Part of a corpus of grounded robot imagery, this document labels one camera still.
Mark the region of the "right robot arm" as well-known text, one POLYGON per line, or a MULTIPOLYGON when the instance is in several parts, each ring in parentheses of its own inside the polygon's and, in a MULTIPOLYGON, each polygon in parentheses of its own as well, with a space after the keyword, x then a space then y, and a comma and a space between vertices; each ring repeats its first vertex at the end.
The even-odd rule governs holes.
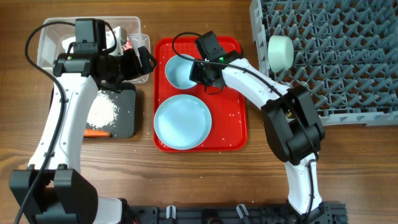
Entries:
POLYGON ((322 204, 316 164, 325 137, 310 92, 271 80, 239 52, 225 51, 212 31, 199 34, 195 46, 200 58, 194 61, 190 79, 205 87, 236 90, 260 109, 268 145, 285 164, 289 204, 309 222, 322 204))

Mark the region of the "small blue bowl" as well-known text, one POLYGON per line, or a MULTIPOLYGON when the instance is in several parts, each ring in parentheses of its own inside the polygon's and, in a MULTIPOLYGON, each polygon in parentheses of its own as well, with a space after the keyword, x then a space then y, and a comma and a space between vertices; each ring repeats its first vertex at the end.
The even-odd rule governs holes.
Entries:
POLYGON ((178 55, 169 59, 165 66, 165 76, 169 83, 179 89, 193 88, 197 83, 190 80, 193 62, 178 55))

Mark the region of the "light blue plate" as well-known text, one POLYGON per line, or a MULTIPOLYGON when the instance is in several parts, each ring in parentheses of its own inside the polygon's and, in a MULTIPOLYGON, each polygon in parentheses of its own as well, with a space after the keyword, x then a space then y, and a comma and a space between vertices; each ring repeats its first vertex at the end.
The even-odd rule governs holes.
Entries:
POLYGON ((207 105, 192 95, 167 98, 156 109, 154 131, 161 143, 186 151, 205 141, 212 128, 212 115, 207 105))

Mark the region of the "green bowl with rice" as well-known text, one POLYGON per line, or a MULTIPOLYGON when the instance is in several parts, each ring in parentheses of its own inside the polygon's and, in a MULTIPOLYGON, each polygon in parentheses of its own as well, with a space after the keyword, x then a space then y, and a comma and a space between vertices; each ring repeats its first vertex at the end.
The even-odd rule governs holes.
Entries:
POLYGON ((285 68, 290 68, 294 61, 294 46, 290 38, 273 35, 268 45, 268 60, 270 69, 277 73, 285 68))

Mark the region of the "orange carrot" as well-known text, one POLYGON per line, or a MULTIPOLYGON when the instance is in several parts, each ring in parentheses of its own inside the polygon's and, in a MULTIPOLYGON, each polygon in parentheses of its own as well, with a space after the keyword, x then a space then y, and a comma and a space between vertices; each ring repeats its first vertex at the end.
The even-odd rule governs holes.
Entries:
POLYGON ((110 132, 95 130, 95 129, 85 129, 84 138, 111 138, 113 135, 110 132))

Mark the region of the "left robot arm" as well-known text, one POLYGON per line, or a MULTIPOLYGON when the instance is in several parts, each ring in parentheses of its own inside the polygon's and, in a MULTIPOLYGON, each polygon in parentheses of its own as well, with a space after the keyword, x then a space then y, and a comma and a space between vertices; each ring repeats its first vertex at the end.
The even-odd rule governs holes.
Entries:
POLYGON ((40 144, 24 170, 14 170, 9 187, 30 223, 138 223, 123 198, 100 197, 80 173, 86 120, 102 82, 122 83, 151 73, 156 59, 146 47, 115 55, 106 45, 111 29, 101 19, 73 23, 75 41, 48 74, 53 97, 40 144))

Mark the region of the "red snack wrapper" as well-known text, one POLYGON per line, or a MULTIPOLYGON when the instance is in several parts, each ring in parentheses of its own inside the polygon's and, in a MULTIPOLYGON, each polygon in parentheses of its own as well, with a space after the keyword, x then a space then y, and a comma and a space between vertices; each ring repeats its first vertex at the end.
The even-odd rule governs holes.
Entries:
POLYGON ((122 48, 123 48, 124 51, 133 48, 133 46, 132 46, 132 44, 131 44, 129 39, 126 40, 126 43, 122 46, 122 48))

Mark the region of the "white rice pile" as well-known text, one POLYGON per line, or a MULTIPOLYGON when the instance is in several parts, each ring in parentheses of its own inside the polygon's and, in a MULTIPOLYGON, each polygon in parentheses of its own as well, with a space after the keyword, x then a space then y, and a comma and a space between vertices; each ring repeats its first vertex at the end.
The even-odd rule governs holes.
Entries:
POLYGON ((116 122, 119 107, 110 98, 108 92, 99 91, 87 118, 87 125, 92 129, 101 129, 116 122))

